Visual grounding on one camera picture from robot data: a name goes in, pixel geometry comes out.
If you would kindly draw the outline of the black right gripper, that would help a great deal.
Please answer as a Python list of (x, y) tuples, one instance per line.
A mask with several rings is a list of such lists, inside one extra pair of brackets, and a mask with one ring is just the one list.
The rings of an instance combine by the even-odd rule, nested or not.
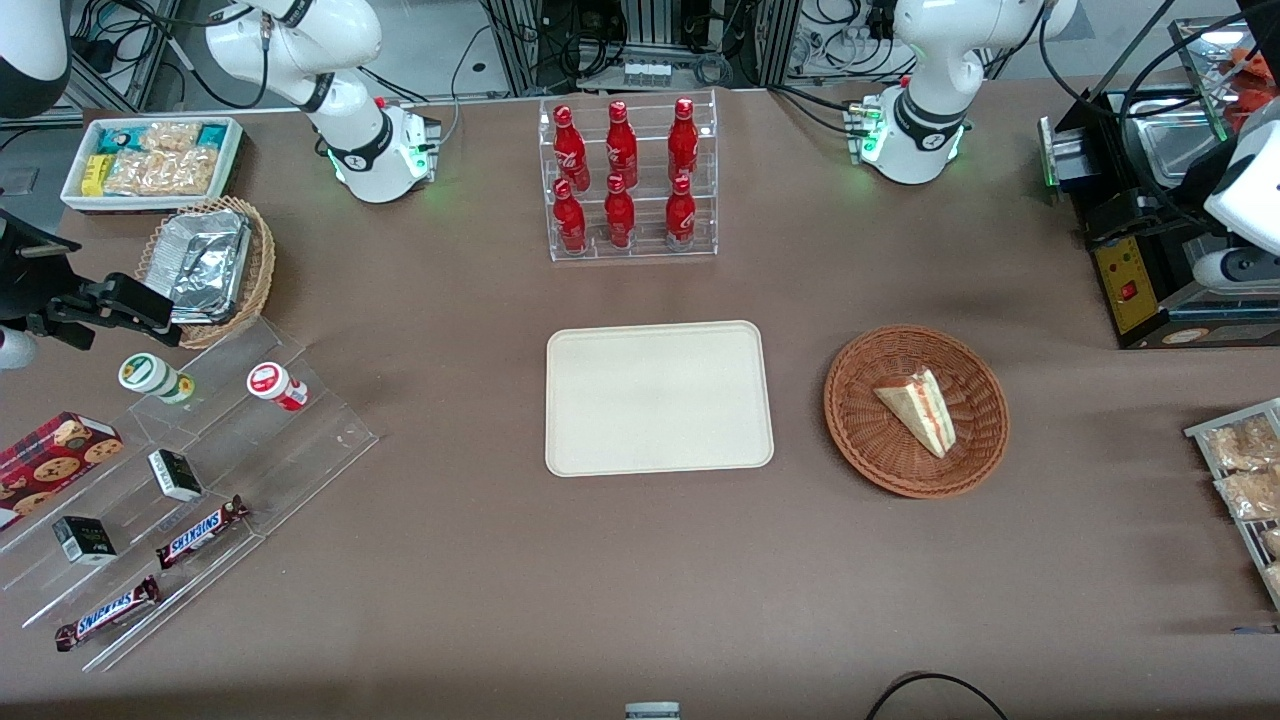
[(116, 272), (97, 284), (97, 299), (91, 292), (95, 283), (70, 266), (69, 256), (81, 243), (5, 210), (1, 220), (1, 319), (6, 328), (87, 351), (95, 332), (84, 323), (97, 316), (102, 327), (134, 331), (170, 348), (180, 346), (183, 333), (172, 323), (169, 297)]

